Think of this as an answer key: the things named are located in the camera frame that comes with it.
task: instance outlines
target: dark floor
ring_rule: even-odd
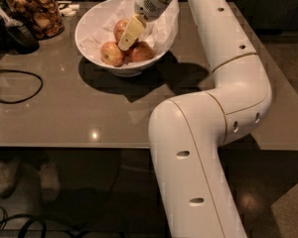
[[[298,93],[298,37],[260,39]],[[251,136],[240,141],[250,147],[223,147],[220,156],[248,237],[298,238],[298,151],[260,151]],[[9,216],[54,216],[48,221],[47,237],[79,237],[82,230],[89,232],[81,233],[86,238],[168,237],[148,150],[34,151],[35,155],[45,153],[58,165],[60,196],[53,203],[42,203],[37,172],[24,165],[13,195],[0,199]],[[18,237],[25,222],[24,218],[7,222],[0,237]],[[40,223],[30,229],[31,237],[40,237],[36,231],[42,229]]]

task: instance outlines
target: robotic hand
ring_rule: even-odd
[[[136,0],[119,46],[131,47],[145,22],[171,0]],[[272,94],[255,48],[225,0],[188,0],[215,88],[170,98],[149,122],[152,160],[173,237],[246,237],[218,147],[249,134]]]

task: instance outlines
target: bowl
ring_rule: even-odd
[[[179,13],[179,4],[178,4],[178,0],[173,0],[172,3],[169,5],[168,9],[164,13],[164,14],[167,14],[168,13],[167,11],[169,10],[169,14],[172,16],[174,23],[172,27],[169,27],[170,30],[168,30],[167,33],[165,33],[163,36],[163,38],[165,38],[166,40],[162,41],[162,43],[160,43],[157,47],[150,46],[155,53],[155,57],[149,60],[140,61],[140,62],[129,62],[129,63],[125,63],[120,67],[115,67],[101,61],[100,59],[101,44],[97,45],[93,43],[93,35],[96,35],[97,30],[103,29],[103,26],[107,24],[109,18],[112,17],[112,15],[114,15],[117,8],[119,8],[121,3],[123,3],[124,1],[125,0],[106,0],[92,7],[79,20],[75,29],[74,38],[75,38],[75,43],[77,45],[78,50],[86,59],[90,60],[92,63],[99,66],[100,68],[106,69],[114,73],[115,75],[129,77],[129,76],[138,75],[142,72],[142,70],[152,66],[171,48],[174,42],[174,39],[176,37],[176,34],[178,32],[178,15],[175,16],[175,14]],[[153,29],[161,28],[162,24],[166,24],[166,22],[170,22],[170,19],[168,17],[165,19],[160,19],[160,18],[158,20],[159,21],[161,20],[161,21],[158,22],[157,20],[152,27]]]

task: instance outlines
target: white bowl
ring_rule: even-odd
[[[109,17],[115,12],[116,8],[123,2],[124,0],[106,0],[102,3],[97,4],[88,10],[82,18],[79,20],[76,29],[75,29],[75,42],[77,48],[81,52],[81,54],[98,65],[101,68],[104,68],[118,76],[135,76],[141,73],[142,70],[153,65],[158,59],[160,59],[172,46],[173,41],[175,39],[176,33],[178,31],[178,23],[177,20],[175,22],[175,26],[172,28],[171,32],[168,33],[168,38],[172,38],[166,42],[166,45],[160,46],[159,53],[153,57],[152,59],[141,61],[141,62],[129,62],[120,67],[115,67],[112,65],[108,65],[102,62],[99,59],[94,59],[93,56],[90,55],[90,51],[86,51],[86,49],[81,45],[82,41],[88,38],[88,36],[95,33],[97,28],[102,27],[109,19]],[[176,7],[176,12],[179,10],[178,0],[172,2],[172,5],[169,7]],[[95,53],[100,54],[99,48],[95,50]]]

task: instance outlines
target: shoe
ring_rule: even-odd
[[[15,190],[20,179],[21,160],[14,158],[5,163],[0,161],[0,197],[8,198]]]
[[[41,165],[39,170],[42,200],[52,202],[57,199],[61,190],[58,170],[55,163]]]

